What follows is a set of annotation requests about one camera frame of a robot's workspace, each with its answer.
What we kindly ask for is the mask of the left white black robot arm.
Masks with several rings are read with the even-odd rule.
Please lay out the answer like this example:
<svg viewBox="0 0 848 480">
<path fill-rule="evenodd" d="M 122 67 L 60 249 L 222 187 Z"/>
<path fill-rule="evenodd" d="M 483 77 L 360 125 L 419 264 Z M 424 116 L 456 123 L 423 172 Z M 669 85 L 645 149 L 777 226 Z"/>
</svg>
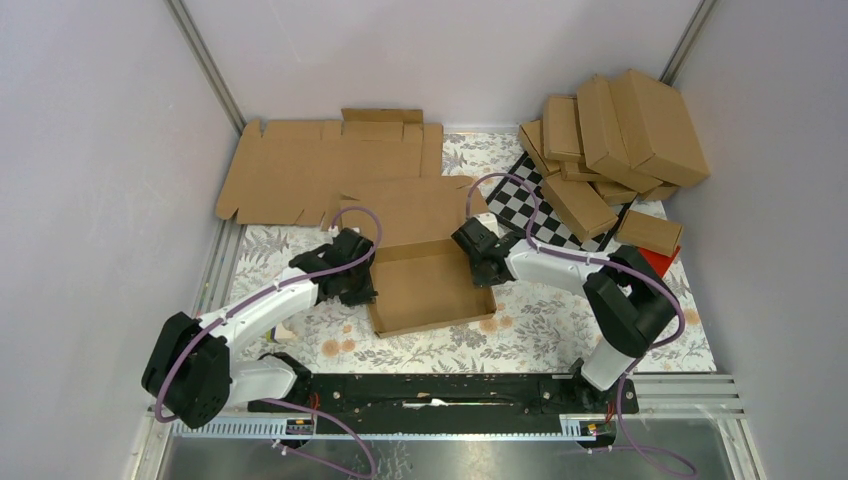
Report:
<svg viewBox="0 0 848 480">
<path fill-rule="evenodd" d="M 155 399 L 157 420 L 206 425 L 236 404 L 274 399 L 296 411 L 309 401 L 310 385 L 299 363 L 240 354 L 283 320 L 337 298 L 360 305 L 373 300 L 369 268 L 372 240 L 345 228 L 311 251 L 295 256 L 273 280 L 230 305 L 198 318 L 178 312 L 165 321 L 141 385 Z"/>
</svg>

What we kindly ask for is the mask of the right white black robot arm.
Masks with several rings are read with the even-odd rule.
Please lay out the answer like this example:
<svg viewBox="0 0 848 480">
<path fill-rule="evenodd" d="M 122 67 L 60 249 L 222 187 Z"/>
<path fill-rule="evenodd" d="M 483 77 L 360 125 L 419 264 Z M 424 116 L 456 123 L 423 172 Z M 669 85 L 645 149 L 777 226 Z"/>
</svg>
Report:
<svg viewBox="0 0 848 480">
<path fill-rule="evenodd" d="M 477 287 L 527 281 L 586 298 L 602 340 L 579 367 L 575 402 L 597 412 L 613 398 L 613 385 L 649 350 L 679 335 L 658 339 L 682 307 L 641 252 L 622 246 L 605 254 L 570 250 L 510 232 L 501 237 L 477 218 L 452 234 L 467 255 Z"/>
</svg>

